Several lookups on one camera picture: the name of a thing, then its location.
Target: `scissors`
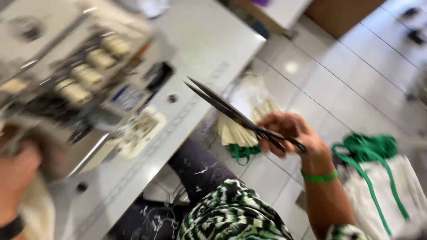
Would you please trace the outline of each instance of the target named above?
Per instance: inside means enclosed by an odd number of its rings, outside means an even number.
[[[204,100],[206,100],[209,104],[211,104],[214,108],[216,108],[218,111],[225,114],[227,117],[231,118],[234,122],[241,125],[245,129],[253,131],[257,139],[265,138],[269,142],[271,142],[275,147],[280,149],[281,151],[285,152],[285,147],[283,144],[278,141],[279,140],[287,140],[296,147],[298,147],[301,152],[306,153],[307,148],[298,142],[294,137],[292,136],[282,136],[279,133],[270,131],[268,129],[262,128],[255,123],[253,123],[251,120],[249,120],[247,117],[245,117],[242,113],[240,113],[235,107],[233,107],[230,103],[228,103],[225,99],[223,99],[220,95],[213,92],[211,89],[203,85],[202,83],[187,77],[189,80],[191,80],[197,87],[199,87],[202,91],[199,89],[193,87],[192,85],[188,84],[187,82],[184,82],[189,88],[191,88],[197,95],[202,97]]]

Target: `industrial sewing machine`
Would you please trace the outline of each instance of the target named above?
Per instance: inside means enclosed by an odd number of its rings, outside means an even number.
[[[7,2],[0,117],[18,129],[7,151],[20,137],[37,138],[49,181],[89,170],[113,149],[136,156],[165,124],[144,106],[172,75],[144,19],[88,2]]]

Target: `green wristband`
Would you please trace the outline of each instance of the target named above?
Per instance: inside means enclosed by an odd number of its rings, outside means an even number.
[[[307,181],[312,181],[312,182],[329,182],[329,181],[332,181],[338,177],[338,171],[336,169],[334,169],[331,174],[328,174],[325,176],[306,175],[302,172],[302,169],[301,169],[301,174],[302,174],[302,177],[304,179],[306,179]]]

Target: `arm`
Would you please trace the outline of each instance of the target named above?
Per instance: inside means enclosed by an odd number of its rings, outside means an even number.
[[[34,178],[40,161],[38,148],[32,142],[22,143],[15,157],[0,155],[0,227],[8,225],[18,216],[20,199]],[[21,232],[13,239],[24,240],[25,236]]]
[[[302,154],[288,141],[283,142],[286,152],[300,154],[305,174],[324,176],[335,169],[328,146],[300,115],[275,112],[265,117],[259,125],[282,135],[293,136],[307,147],[307,154]],[[279,157],[285,156],[266,140],[261,140],[260,145],[263,151],[270,150]],[[350,202],[338,179],[327,183],[305,181],[305,190],[308,219],[318,239],[325,239],[332,225],[355,225]]]

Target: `watch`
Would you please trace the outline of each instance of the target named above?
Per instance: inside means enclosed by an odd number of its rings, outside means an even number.
[[[24,229],[22,218],[18,215],[4,227],[0,227],[0,240],[9,240],[19,235]]]

